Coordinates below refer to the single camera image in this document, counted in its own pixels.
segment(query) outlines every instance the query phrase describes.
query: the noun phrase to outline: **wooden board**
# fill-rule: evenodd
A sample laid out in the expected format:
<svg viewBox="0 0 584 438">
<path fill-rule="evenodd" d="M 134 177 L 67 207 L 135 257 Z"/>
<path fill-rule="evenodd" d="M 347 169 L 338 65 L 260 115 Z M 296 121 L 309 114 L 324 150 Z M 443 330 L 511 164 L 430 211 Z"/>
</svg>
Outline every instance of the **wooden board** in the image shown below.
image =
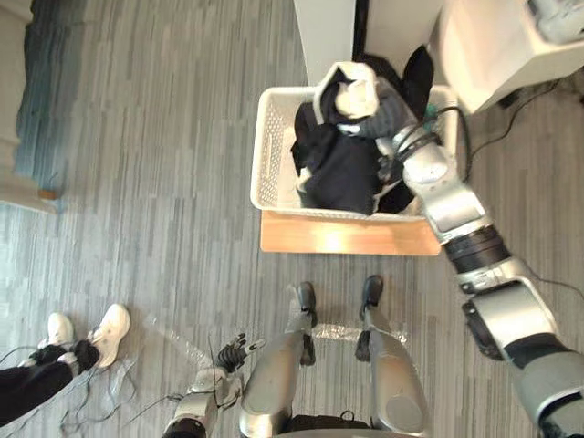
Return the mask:
<svg viewBox="0 0 584 438">
<path fill-rule="evenodd" d="M 262 212 L 260 247 L 272 253 L 437 256 L 426 221 L 378 223 Z"/>
</svg>

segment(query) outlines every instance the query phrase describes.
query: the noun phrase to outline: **gray wooden floor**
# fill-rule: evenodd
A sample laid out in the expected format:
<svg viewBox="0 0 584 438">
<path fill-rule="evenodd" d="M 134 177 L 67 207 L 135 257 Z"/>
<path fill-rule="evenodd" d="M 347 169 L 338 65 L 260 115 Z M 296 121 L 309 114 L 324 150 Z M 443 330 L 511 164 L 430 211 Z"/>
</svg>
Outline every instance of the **gray wooden floor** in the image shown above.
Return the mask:
<svg viewBox="0 0 584 438">
<path fill-rule="evenodd" d="M 286 286 L 303 279 L 317 289 L 326 326 L 318 363 L 302 374 L 297 412 L 350 409 L 366 420 L 368 373 L 352 358 L 351 339 L 361 284 L 379 273 L 383 306 L 409 332 L 435 436 L 536 436 L 505 366 L 484 359 L 466 333 L 464 297 L 442 255 L 259 251 L 259 212 L 248 197 L 257 99 L 270 86 L 307 83 L 291 1 L 38 3 L 18 163 L 62 191 L 62 214 L 0 206 L 0 349 L 35 345 L 51 311 L 70 315 L 83 337 L 110 303 L 128 306 L 132 330 L 120 356 L 136 360 L 138 394 L 106 422 L 85 424 L 84 434 L 160 434 L 169 401 L 124 424 L 185 390 L 208 356 L 208 336 L 216 348 L 239 329 L 275 336 L 285 325 Z M 531 104 L 505 141 L 479 155 L 474 186 L 507 242 L 542 276 L 582 286 L 584 109 L 566 87 Z M 474 143 L 508 117 L 499 108 L 475 116 Z M 563 339 L 584 349 L 583 302 L 541 289 Z M 335 333 L 346 336 L 326 339 Z M 80 419 L 110 408 L 106 377 L 95 379 Z M 59 436 L 61 417 L 83 396 L 71 388 L 16 434 Z M 235 436 L 236 415 L 227 413 L 215 436 Z"/>
</svg>

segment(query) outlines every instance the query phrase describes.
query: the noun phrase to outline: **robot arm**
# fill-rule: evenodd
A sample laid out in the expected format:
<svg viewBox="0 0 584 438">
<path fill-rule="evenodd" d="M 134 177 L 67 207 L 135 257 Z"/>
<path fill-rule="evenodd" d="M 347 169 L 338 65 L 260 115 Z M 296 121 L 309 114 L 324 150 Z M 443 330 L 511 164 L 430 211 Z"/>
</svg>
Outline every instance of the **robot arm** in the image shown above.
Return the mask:
<svg viewBox="0 0 584 438">
<path fill-rule="evenodd" d="M 242 333 L 219 351 L 213 367 L 197 372 L 162 438 L 211 436 L 219 411 L 231 408 L 242 394 L 243 376 L 237 370 L 249 354 L 264 345 L 259 339 L 246 346 Z"/>
<path fill-rule="evenodd" d="M 416 125 L 380 141 L 403 163 L 403 180 L 470 296 L 463 312 L 478 348 L 511 366 L 519 400 L 545 436 L 584 436 L 584 356 L 558 340 L 524 263 L 458 177 L 454 157 Z"/>
</svg>

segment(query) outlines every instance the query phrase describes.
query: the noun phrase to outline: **shoe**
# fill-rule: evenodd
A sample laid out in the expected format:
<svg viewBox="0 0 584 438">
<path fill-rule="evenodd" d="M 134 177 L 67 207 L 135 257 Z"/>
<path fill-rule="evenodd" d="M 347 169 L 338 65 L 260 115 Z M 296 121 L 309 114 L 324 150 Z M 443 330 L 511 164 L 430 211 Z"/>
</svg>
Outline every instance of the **shoe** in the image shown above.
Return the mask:
<svg viewBox="0 0 584 438">
<path fill-rule="evenodd" d="M 308 281 L 303 281 L 296 288 L 296 293 L 298 297 L 298 304 L 300 305 L 300 310 L 307 312 L 312 318 L 312 328 L 316 327 L 318 324 L 317 317 L 317 296 L 314 293 L 314 287 L 312 283 Z"/>
<path fill-rule="evenodd" d="M 101 324 L 88 334 L 88 341 L 99 351 L 97 368 L 106 368 L 118 356 L 120 341 L 130 330 L 130 313 L 120 304 L 112 304 Z"/>
<path fill-rule="evenodd" d="M 383 278 L 380 276 L 368 276 L 363 285 L 363 293 L 361 295 L 361 308 L 359 310 L 359 318 L 361 321 L 365 319 L 365 309 L 367 306 L 376 308 L 381 299 L 383 292 Z"/>
<path fill-rule="evenodd" d="M 71 320 L 60 313 L 51 313 L 47 323 L 48 338 L 38 343 L 38 348 L 43 349 L 47 345 L 61 346 L 72 344 L 75 333 Z"/>
</svg>

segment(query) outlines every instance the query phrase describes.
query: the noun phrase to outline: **plastic basket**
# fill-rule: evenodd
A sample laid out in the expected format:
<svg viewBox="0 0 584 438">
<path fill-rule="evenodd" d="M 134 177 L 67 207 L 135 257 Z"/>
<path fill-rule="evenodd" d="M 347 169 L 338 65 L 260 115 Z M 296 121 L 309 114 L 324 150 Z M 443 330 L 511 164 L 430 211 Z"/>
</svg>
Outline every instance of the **plastic basket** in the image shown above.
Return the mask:
<svg viewBox="0 0 584 438">
<path fill-rule="evenodd" d="M 254 162 L 250 198 L 260 209 L 282 214 L 299 214 L 331 219 L 370 221 L 414 221 L 422 219 L 420 204 L 414 200 L 399 214 L 358 214 L 340 210 L 302 208 L 297 194 L 297 174 L 290 148 L 296 140 L 294 118 L 301 103 L 312 101 L 315 87 L 278 87 L 267 89 L 259 99 L 255 126 Z M 430 103 L 437 109 L 456 105 L 456 96 L 445 86 L 434 86 Z M 445 112 L 434 127 L 444 147 L 456 154 L 458 119 L 455 111 Z"/>
</svg>

